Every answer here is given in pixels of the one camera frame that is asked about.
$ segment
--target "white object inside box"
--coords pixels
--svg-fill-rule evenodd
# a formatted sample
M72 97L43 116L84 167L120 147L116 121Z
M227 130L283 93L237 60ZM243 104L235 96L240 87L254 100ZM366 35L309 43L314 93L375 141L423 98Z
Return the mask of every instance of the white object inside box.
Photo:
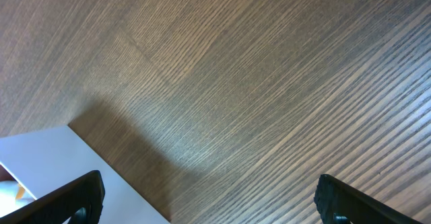
M168 223L68 126L0 139L0 164L35 199L99 170L105 187L99 223Z

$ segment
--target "brown wood grain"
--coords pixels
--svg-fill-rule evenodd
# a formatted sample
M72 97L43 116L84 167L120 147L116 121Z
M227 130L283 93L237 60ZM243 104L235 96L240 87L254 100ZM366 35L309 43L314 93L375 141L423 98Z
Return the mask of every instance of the brown wood grain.
M431 223L431 0L0 0L0 136L68 124L172 223Z

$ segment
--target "black plastic part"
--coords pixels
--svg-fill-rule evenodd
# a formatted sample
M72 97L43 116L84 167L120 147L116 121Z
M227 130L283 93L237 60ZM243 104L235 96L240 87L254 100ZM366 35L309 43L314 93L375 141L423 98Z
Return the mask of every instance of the black plastic part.
M329 174L319 178L314 203L324 224L420 224Z
M105 196L98 170L60 187L2 218L0 224L97 224Z

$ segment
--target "wooden surface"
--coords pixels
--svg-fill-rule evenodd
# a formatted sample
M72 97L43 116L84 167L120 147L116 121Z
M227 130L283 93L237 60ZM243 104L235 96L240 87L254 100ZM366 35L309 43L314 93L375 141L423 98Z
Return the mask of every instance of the wooden surface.
M431 0L0 0L0 135L62 124L172 223L431 223Z

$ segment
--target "wood grain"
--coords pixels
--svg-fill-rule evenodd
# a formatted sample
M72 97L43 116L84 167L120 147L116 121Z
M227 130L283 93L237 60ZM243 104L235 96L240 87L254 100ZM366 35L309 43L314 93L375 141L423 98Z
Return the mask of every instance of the wood grain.
M431 223L431 0L0 0L0 136L62 124L172 223Z

